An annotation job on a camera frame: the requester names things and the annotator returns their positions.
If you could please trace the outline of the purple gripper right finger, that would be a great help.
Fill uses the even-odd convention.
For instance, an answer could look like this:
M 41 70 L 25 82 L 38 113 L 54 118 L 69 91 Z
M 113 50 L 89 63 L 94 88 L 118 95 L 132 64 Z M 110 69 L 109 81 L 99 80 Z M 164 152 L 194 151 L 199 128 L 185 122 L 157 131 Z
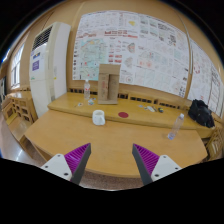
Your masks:
M 157 155 L 137 144 L 133 145 L 132 154 L 136 161 L 143 185 L 164 178 L 181 170 L 168 155 Z

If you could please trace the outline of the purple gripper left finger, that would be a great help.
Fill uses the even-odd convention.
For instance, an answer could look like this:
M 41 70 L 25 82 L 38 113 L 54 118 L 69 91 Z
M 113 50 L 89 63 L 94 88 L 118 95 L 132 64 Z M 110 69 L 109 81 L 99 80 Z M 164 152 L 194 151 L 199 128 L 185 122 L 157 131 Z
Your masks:
M 56 154 L 42 166 L 42 169 L 78 185 L 90 155 L 91 144 L 87 143 L 65 155 Z

